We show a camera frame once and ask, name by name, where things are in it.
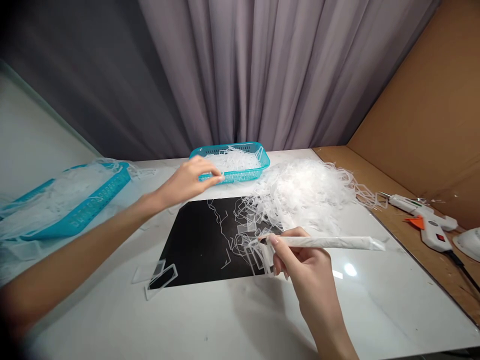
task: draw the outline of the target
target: cardboard panel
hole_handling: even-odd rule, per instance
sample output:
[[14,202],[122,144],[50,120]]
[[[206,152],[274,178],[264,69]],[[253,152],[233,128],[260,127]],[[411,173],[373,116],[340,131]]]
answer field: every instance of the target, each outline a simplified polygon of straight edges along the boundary
[[[413,195],[346,146],[324,146],[316,147],[313,150],[323,161],[335,163],[337,167],[353,172],[355,179],[374,193],[381,191],[408,198]],[[405,218],[409,217],[405,212],[394,206],[389,206],[387,209],[374,209],[372,212],[479,326],[480,294],[475,291],[462,272],[445,255],[432,250],[422,242],[420,231],[404,221]],[[480,279],[480,263],[467,257],[455,247],[452,243],[452,237],[457,234],[456,232],[446,233],[455,254],[465,264],[473,278],[478,280]]]
[[348,143],[468,229],[480,227],[479,44],[480,1],[445,0]]

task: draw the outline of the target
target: blue plastic basket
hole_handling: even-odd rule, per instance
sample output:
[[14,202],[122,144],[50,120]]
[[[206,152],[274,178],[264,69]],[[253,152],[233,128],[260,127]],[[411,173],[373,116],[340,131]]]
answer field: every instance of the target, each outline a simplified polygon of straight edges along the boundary
[[[112,167],[113,164],[102,164],[104,167]],[[42,240],[42,239],[58,239],[69,238],[79,234],[85,227],[96,217],[100,211],[117,195],[120,190],[130,181],[130,174],[127,162],[120,162],[121,170],[113,175],[110,180],[100,186],[89,198],[84,200],[80,205],[73,209],[67,216],[47,227],[46,229],[31,235],[22,236],[25,241]],[[71,169],[82,168],[86,165],[74,166]],[[55,179],[50,179],[42,185],[36,187],[32,191],[26,193],[22,197],[15,200],[15,203],[23,203],[35,195],[42,193],[47,186],[52,184]]]
[[[261,143],[255,141],[198,147],[191,152],[190,159],[193,158],[195,155],[200,155],[203,157],[207,155],[217,155],[220,154],[220,151],[227,150],[229,146],[236,149],[241,149],[247,153],[256,153],[259,149],[262,149],[262,151],[260,151],[258,154],[258,161],[260,162],[260,167],[241,171],[227,171],[223,174],[225,176],[225,180],[222,181],[220,184],[229,184],[233,183],[234,181],[245,182],[258,179],[260,175],[262,175],[262,172],[270,166],[270,159],[267,155],[267,152],[265,151]],[[199,180],[204,181],[211,176],[211,174],[203,174],[200,175]]]

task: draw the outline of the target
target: glossy table surface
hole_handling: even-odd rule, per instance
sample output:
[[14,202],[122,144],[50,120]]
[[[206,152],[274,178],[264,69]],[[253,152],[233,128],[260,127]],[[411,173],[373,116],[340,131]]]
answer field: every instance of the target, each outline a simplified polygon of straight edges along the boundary
[[[268,155],[272,165],[321,161],[311,149]],[[114,200],[128,205],[185,160],[138,162],[158,174],[129,184]],[[194,200],[245,196],[253,186],[219,185]],[[46,359],[70,360],[317,359],[292,282],[282,275],[165,288],[146,301],[145,284],[131,284],[132,277],[137,266],[159,259],[177,211],[150,220],[55,308],[34,330],[34,350]],[[367,209],[352,203],[338,220],[343,235],[388,239],[385,252],[329,250],[343,317],[361,359],[480,346],[478,329]]]

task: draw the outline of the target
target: lavender curtain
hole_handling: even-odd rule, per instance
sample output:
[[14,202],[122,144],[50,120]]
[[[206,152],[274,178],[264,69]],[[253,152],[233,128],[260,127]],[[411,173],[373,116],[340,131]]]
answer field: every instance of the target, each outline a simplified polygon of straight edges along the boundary
[[7,62],[105,156],[339,145],[439,2],[45,0]]

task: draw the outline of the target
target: white glue gun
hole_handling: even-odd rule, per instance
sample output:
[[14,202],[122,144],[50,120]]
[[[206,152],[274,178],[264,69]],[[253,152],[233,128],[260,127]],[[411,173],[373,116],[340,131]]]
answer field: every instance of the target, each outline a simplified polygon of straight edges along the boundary
[[452,249],[452,245],[450,245],[449,240],[445,236],[444,230],[455,230],[458,226],[457,220],[449,216],[437,216],[431,207],[410,200],[404,196],[388,195],[384,192],[380,192],[380,194],[385,196],[391,205],[415,216],[414,218],[407,218],[405,220],[420,229],[421,240],[429,248],[440,253]]

